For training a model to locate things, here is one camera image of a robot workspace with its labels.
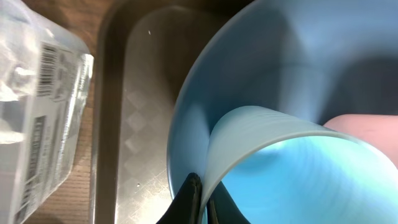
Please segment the clear plastic waste bin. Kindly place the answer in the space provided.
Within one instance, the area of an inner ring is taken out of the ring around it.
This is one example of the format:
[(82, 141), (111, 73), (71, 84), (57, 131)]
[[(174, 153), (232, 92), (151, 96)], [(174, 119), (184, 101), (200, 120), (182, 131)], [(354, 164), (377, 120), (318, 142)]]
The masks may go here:
[(1, 2), (1, 222), (23, 223), (72, 170), (94, 58), (22, 1)]

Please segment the pink cup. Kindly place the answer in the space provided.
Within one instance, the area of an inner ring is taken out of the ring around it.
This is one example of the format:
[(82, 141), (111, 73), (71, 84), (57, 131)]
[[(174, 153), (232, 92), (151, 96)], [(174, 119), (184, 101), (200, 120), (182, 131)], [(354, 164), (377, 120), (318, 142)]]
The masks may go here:
[(324, 127), (368, 142), (397, 167), (397, 115), (344, 114), (327, 121)]

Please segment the brown serving tray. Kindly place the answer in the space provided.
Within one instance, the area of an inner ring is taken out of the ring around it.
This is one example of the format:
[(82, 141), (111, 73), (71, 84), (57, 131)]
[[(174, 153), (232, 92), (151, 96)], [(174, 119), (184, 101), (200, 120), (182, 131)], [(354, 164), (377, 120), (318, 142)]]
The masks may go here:
[(90, 222), (155, 223), (172, 198), (167, 138), (180, 88), (246, 1), (115, 1), (95, 59)]

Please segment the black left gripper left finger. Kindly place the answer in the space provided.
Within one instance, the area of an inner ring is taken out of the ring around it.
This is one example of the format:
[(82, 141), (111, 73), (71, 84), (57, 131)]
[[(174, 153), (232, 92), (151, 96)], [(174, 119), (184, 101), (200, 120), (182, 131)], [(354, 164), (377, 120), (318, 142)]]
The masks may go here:
[(201, 204), (200, 177), (191, 172), (157, 224), (197, 224)]

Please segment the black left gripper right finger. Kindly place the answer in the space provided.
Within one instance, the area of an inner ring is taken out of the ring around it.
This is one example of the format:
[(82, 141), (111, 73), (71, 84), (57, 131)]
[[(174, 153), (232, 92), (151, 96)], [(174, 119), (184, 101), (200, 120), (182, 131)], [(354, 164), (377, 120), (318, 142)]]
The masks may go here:
[(206, 204), (208, 224), (249, 224), (220, 182)]

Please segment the dark blue plate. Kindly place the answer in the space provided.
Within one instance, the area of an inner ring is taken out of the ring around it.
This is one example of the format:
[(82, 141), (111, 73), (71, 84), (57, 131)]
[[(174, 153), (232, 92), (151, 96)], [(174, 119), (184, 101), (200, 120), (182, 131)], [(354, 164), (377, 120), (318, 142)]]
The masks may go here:
[(397, 2), (254, 1), (233, 16), (177, 98), (167, 146), (172, 195), (191, 172), (203, 191), (211, 132), (242, 106), (323, 127), (344, 114), (396, 115)]

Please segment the light blue cup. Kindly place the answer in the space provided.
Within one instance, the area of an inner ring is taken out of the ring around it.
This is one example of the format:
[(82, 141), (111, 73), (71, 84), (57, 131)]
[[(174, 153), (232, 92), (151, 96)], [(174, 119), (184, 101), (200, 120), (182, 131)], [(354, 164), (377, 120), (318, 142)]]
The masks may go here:
[(396, 223), (397, 168), (350, 135), (260, 106), (213, 128), (202, 203), (225, 187), (250, 223)]

